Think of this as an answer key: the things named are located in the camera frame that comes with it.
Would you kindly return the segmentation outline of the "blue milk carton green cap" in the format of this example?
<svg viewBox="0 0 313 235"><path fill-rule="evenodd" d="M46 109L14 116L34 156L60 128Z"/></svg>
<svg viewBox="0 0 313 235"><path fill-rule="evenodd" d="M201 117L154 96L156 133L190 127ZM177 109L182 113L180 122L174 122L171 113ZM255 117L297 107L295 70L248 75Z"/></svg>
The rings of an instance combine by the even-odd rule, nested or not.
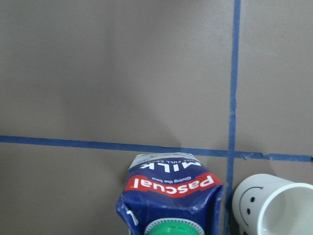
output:
<svg viewBox="0 0 313 235"><path fill-rule="evenodd" d="M132 235L217 235L223 191L191 154L140 154L115 209Z"/></svg>

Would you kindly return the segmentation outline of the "white smiley mug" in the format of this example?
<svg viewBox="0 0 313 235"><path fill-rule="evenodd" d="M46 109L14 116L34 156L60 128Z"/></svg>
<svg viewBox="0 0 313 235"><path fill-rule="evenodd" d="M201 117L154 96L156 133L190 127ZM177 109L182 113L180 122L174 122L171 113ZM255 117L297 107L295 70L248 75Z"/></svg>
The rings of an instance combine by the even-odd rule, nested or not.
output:
<svg viewBox="0 0 313 235"><path fill-rule="evenodd" d="M313 187L255 174L235 189L232 211L242 235L311 235Z"/></svg>

